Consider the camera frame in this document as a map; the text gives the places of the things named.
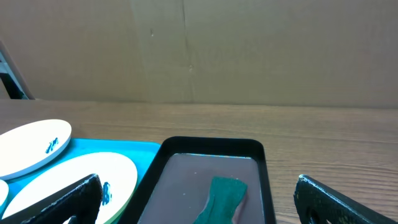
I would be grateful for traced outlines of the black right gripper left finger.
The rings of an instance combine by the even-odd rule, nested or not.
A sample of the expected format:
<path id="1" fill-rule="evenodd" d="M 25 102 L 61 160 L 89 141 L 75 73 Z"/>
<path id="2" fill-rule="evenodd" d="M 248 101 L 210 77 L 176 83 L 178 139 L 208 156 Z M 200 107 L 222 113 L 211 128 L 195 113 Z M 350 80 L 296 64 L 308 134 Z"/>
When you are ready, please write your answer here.
<path id="1" fill-rule="evenodd" d="M 90 223 L 94 224 L 103 199 L 96 174 L 70 184 L 41 201 L 1 220 L 1 224 Z"/>

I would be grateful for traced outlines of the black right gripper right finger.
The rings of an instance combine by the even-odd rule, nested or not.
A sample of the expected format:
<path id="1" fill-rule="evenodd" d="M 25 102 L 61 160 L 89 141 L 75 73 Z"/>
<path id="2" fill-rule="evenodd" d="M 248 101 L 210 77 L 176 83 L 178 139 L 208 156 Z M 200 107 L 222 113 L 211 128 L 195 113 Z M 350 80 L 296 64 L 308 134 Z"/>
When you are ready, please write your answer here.
<path id="1" fill-rule="evenodd" d="M 397 224 L 304 174 L 298 177 L 294 203 L 301 223 Z"/>

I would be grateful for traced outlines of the yellow plate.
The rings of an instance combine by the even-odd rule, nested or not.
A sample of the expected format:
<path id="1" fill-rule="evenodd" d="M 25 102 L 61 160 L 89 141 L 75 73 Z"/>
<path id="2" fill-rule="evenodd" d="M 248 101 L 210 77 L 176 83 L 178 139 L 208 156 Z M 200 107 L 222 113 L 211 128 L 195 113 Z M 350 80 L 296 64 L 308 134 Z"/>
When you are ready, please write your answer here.
<path id="1" fill-rule="evenodd" d="M 89 174 L 99 176 L 105 196 L 96 223 L 112 223 L 126 208 L 137 184 L 133 161 L 115 152 L 78 156 L 46 170 L 11 200 L 2 217 L 20 212 Z"/>

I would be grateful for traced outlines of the white plate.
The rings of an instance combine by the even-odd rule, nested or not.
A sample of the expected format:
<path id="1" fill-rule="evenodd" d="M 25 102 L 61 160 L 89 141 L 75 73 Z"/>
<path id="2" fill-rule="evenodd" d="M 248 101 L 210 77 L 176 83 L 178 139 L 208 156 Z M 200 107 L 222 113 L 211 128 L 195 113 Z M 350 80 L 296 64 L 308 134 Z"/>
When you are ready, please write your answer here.
<path id="1" fill-rule="evenodd" d="M 71 140 L 72 126 L 61 119 L 25 124 L 1 134 L 1 179 L 15 179 L 55 159 Z"/>

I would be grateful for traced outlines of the green scrubbing sponge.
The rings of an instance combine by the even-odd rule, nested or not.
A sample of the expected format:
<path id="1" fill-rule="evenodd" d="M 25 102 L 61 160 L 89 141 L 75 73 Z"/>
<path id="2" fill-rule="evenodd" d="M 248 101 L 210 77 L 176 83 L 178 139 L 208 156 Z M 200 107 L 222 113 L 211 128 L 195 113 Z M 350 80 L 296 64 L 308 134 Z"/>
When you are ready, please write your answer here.
<path id="1" fill-rule="evenodd" d="M 246 203 L 248 186 L 239 179 L 214 177 L 208 199 L 194 224 L 237 224 Z"/>

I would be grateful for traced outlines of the teal plastic tray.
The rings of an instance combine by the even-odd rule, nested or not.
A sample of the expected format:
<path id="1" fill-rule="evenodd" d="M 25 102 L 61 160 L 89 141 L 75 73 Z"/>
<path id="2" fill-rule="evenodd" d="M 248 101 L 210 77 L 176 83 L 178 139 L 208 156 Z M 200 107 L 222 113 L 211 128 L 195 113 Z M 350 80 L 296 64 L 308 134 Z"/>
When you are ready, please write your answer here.
<path id="1" fill-rule="evenodd" d="M 130 158 L 137 168 L 136 188 L 148 170 L 159 148 L 159 144 L 153 142 L 72 139 L 65 150 L 46 166 L 43 166 L 42 168 L 25 176 L 8 180 L 9 199 L 6 208 L 10 204 L 11 200 L 29 182 L 34 180 L 40 174 L 44 173 L 46 170 L 49 170 L 50 168 L 69 159 L 96 152 L 115 152 Z"/>

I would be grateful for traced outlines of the black tray with water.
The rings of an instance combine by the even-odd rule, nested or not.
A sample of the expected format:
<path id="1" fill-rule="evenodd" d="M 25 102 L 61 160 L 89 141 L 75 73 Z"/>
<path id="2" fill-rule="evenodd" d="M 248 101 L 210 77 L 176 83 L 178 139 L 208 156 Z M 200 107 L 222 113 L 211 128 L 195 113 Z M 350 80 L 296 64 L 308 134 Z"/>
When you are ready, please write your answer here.
<path id="1" fill-rule="evenodd" d="M 120 223 L 193 223 L 214 177 L 248 187 L 240 223 L 275 223 L 263 145 L 253 139 L 166 139 L 137 186 Z"/>

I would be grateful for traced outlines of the cardboard backdrop panel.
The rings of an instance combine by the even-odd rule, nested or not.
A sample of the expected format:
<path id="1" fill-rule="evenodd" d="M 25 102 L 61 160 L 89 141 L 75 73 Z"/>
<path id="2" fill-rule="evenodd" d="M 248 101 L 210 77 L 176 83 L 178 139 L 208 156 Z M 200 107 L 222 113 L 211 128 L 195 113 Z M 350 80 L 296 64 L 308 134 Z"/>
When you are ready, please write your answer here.
<path id="1" fill-rule="evenodd" d="M 2 1 L 30 97 L 397 107 L 396 1 Z"/>

